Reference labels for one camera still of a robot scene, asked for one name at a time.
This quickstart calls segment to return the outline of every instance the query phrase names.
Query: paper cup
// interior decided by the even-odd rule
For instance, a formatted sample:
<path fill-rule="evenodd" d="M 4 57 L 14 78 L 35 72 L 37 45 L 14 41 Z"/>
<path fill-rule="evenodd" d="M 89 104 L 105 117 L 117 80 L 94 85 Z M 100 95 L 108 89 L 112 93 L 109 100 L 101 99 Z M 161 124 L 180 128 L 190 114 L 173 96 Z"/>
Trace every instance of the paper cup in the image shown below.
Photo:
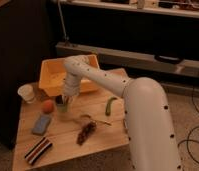
<path fill-rule="evenodd" d="M 30 84 L 25 84 L 19 87 L 17 93 L 27 103 L 33 103 L 36 100 L 33 87 Z"/>

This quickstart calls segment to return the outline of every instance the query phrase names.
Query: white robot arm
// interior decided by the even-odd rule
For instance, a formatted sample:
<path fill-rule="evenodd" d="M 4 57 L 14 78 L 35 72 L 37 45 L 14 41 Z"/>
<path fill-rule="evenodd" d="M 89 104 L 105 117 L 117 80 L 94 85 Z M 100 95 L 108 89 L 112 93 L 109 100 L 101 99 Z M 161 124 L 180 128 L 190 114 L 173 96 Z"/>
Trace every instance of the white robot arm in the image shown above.
<path fill-rule="evenodd" d="M 88 65 L 85 55 L 64 60 L 64 96 L 79 94 L 86 77 L 124 99 L 132 162 L 137 171 L 182 170 L 166 94 L 150 78 L 132 79 Z"/>

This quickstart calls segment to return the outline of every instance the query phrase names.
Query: dried fruit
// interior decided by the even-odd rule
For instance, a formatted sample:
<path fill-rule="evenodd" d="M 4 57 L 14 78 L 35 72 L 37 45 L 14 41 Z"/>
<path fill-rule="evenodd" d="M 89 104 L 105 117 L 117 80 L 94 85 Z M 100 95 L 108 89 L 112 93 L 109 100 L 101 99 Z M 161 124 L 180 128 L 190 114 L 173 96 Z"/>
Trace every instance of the dried fruit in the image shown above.
<path fill-rule="evenodd" d="M 77 144 L 82 145 L 88 139 L 88 137 L 95 132 L 96 128 L 96 122 L 91 121 L 86 124 L 77 137 Z"/>

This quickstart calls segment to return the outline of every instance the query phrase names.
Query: cable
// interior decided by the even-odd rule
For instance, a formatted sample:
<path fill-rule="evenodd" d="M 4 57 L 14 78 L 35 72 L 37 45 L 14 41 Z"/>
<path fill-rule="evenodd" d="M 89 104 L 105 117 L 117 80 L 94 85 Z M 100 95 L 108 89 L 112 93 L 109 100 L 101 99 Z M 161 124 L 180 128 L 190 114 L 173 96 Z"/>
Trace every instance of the cable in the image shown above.
<path fill-rule="evenodd" d="M 198 114 L 199 114 L 199 108 L 197 107 L 197 105 L 196 105 L 196 103 L 195 103 L 195 99 L 194 99 L 195 86 L 196 86 L 196 83 L 193 84 L 192 94 L 191 94 L 191 100 L 192 100 L 193 106 L 195 107 L 196 111 L 197 111 Z"/>
<path fill-rule="evenodd" d="M 193 84 L 191 99 L 192 99 L 193 106 L 195 107 L 196 111 L 197 111 L 198 114 L 199 114 L 199 108 L 198 108 L 198 106 L 196 105 L 195 100 L 194 100 L 195 86 L 196 86 L 196 82 Z M 199 144 L 199 141 L 198 141 L 198 140 L 190 139 L 192 133 L 193 133 L 196 129 L 199 129 L 199 125 L 190 130 L 190 132 L 188 133 L 187 139 L 180 141 L 180 142 L 178 143 L 178 147 L 180 147 L 181 144 L 183 144 L 183 143 L 186 142 L 186 148 L 187 148 L 187 151 L 188 151 L 189 156 L 191 157 L 191 159 L 192 159 L 194 162 L 196 162 L 196 163 L 199 164 L 199 160 L 196 159 L 196 158 L 194 157 L 194 155 L 192 154 L 191 149 L 190 149 L 190 147 L 189 147 L 190 142 L 194 142 L 194 143 Z"/>
<path fill-rule="evenodd" d="M 192 133 L 193 133 L 196 129 L 198 129 L 198 128 L 199 128 L 199 125 L 196 126 L 196 127 L 194 127 L 193 129 L 191 129 L 191 131 L 188 133 L 187 139 L 180 141 L 180 142 L 178 143 L 178 147 L 180 147 L 180 145 L 181 145 L 182 143 L 185 143 L 185 142 L 186 142 L 186 148 L 187 148 L 187 151 L 188 151 L 189 156 L 192 158 L 193 161 L 195 161 L 196 163 L 199 164 L 199 160 L 196 159 L 196 158 L 194 157 L 194 155 L 192 154 L 191 149 L 190 149 L 190 147 L 189 147 L 189 143 L 190 143 L 190 142 L 194 142 L 194 143 L 198 143 L 198 144 L 199 144 L 199 141 L 190 139 Z"/>

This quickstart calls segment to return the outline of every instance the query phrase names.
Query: black cabinet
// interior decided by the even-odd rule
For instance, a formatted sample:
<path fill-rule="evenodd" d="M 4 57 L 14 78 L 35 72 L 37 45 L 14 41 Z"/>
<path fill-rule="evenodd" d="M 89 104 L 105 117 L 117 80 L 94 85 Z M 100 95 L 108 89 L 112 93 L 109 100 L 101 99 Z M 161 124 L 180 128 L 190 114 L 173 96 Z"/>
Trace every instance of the black cabinet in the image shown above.
<path fill-rule="evenodd" d="M 41 61 L 55 55 L 46 0 L 12 0 L 0 8 L 0 140 L 13 147 L 21 99 L 17 88 L 38 81 Z"/>

